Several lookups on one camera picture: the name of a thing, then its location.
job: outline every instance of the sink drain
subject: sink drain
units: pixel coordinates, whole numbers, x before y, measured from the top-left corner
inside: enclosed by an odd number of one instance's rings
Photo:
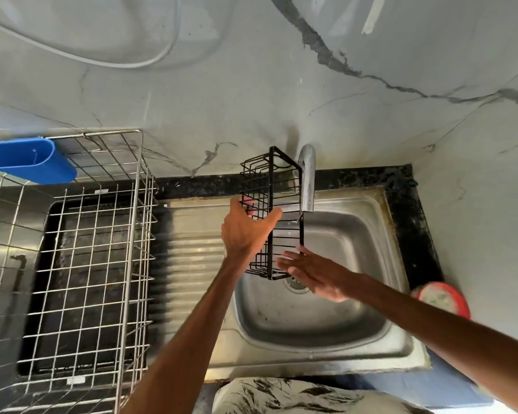
[[[285,278],[283,282],[286,289],[294,294],[305,294],[309,292],[309,288],[294,277]]]

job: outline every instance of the black drip tray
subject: black drip tray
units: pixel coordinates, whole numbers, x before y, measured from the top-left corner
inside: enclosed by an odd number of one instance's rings
[[[18,363],[20,375],[117,366],[130,198],[77,200],[49,212]],[[131,300],[138,297],[131,288]],[[129,306],[129,332],[136,305]],[[127,337],[125,362],[134,357]]]

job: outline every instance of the wire grid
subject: wire grid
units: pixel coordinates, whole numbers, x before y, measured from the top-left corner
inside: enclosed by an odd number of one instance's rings
[[[141,131],[50,139],[74,183],[0,173],[2,411],[118,412],[146,370],[157,184]]]
[[[277,147],[244,161],[242,167],[240,202],[248,215],[263,219],[275,206],[283,210],[282,218],[246,272],[269,280],[287,278],[290,275],[274,266],[273,260],[284,250],[303,245],[303,215],[298,210],[302,169]]]

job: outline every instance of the person's left arm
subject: person's left arm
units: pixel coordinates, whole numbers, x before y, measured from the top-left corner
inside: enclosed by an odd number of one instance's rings
[[[263,220],[252,220],[237,198],[230,201],[230,213],[221,226],[226,258],[219,273],[121,414],[192,412],[236,282],[281,216],[282,211],[275,209]]]

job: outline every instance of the blue cup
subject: blue cup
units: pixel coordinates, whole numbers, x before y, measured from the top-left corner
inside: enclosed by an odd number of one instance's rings
[[[77,176],[56,144],[41,137],[1,141],[0,171],[39,184],[70,183]]]

